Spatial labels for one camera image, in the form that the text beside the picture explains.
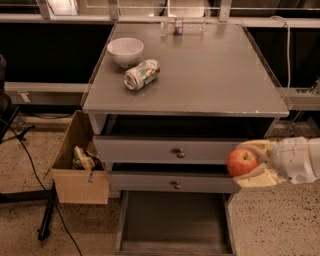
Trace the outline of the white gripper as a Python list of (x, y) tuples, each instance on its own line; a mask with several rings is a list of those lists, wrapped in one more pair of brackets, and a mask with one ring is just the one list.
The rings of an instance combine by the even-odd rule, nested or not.
[[(238, 148), (252, 150), (258, 157), (269, 160), (277, 173), (292, 184), (315, 181), (315, 139), (292, 137), (280, 142), (267, 139), (242, 142)], [(277, 173), (261, 164), (248, 174), (234, 177), (242, 188), (268, 187), (278, 184)]]

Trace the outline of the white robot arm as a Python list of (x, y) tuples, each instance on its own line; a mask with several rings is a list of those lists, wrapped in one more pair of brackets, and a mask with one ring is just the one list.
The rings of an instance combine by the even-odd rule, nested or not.
[(233, 177), (242, 188), (269, 187), (285, 181), (294, 185), (312, 183), (320, 178), (320, 138), (251, 140), (236, 149), (252, 153), (260, 161), (248, 174)]

